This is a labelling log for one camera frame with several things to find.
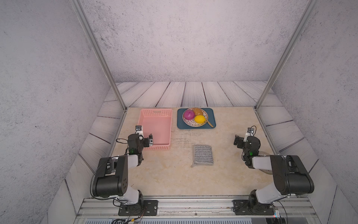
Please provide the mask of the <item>grey striped dishcloth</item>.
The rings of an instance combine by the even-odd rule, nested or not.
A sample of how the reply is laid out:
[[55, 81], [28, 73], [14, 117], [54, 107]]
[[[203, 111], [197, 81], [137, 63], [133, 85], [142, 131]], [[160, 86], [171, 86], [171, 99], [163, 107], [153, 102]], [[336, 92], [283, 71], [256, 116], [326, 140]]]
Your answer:
[[213, 165], [212, 147], [210, 145], [194, 145], [192, 167]]

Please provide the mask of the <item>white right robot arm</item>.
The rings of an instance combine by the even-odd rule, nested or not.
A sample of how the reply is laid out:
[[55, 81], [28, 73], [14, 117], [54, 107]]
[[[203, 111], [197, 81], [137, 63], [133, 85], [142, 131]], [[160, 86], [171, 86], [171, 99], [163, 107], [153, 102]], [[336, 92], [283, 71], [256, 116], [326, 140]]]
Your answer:
[[291, 195], [311, 194], [314, 182], [297, 155], [259, 155], [260, 140], [252, 135], [235, 136], [234, 145], [242, 149], [242, 159], [250, 169], [272, 172], [273, 182], [262, 189], [253, 190], [249, 206], [272, 205], [275, 201]]

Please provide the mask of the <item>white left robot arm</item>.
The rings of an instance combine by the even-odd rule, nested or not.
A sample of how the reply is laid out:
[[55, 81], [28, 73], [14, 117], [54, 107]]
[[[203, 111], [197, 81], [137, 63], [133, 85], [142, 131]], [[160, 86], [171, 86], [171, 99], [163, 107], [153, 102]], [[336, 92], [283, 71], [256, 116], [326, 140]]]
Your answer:
[[91, 181], [90, 193], [97, 200], [120, 202], [123, 206], [143, 207], [144, 200], [140, 190], [129, 186], [128, 170], [141, 165], [143, 149], [153, 145], [153, 135], [149, 137], [134, 133], [128, 136], [124, 144], [127, 149], [123, 155], [103, 157]]

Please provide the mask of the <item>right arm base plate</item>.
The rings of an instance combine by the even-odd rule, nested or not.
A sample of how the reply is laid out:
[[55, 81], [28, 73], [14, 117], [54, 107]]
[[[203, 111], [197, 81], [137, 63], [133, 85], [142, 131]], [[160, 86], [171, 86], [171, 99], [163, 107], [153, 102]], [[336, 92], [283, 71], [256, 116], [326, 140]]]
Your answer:
[[235, 215], [273, 216], [276, 213], [272, 204], [261, 204], [249, 200], [233, 200], [232, 202]]

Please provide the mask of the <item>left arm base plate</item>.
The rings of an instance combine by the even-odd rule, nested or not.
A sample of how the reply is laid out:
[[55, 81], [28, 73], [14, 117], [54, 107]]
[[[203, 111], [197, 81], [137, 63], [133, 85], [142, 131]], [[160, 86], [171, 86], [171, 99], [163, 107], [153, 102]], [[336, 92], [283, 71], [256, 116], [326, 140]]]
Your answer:
[[133, 205], [120, 205], [119, 216], [156, 216], [158, 200], [144, 200]]

